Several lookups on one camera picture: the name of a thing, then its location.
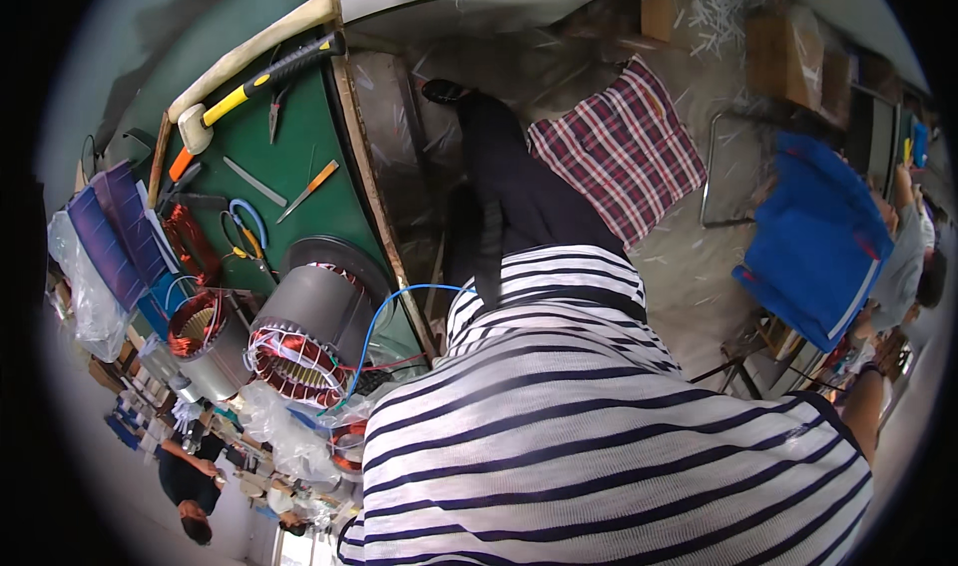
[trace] red plaid fabric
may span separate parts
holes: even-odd
[[[665,86],[633,56],[605,92],[529,126],[530,149],[635,245],[669,207],[705,183],[705,165]]]

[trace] hand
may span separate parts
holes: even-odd
[[[217,476],[220,472],[217,470],[217,466],[210,462],[209,460],[201,460],[197,464],[197,470],[202,472],[208,477]]]

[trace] window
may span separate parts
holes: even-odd
[[[280,532],[274,566],[332,566],[335,558],[336,539],[321,531],[307,533],[302,537]]]

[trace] screwdriver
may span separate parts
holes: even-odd
[[[326,167],[319,172],[319,175],[314,177],[313,180],[309,182],[309,185],[305,187],[303,193],[299,195],[299,198],[294,200],[293,203],[289,205],[289,208],[282,212],[280,218],[276,220],[276,224],[279,225],[282,219],[286,218],[287,214],[292,213],[293,209],[298,207],[306,199],[306,196],[311,194],[314,189],[319,188],[319,185],[325,182],[329,175],[332,174],[332,171],[336,170],[338,166],[339,163],[336,163],[335,160],[329,161],[329,165],[326,165]]]

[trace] black shoe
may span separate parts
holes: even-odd
[[[455,104],[466,88],[448,79],[430,79],[423,86],[423,96],[436,104]]]

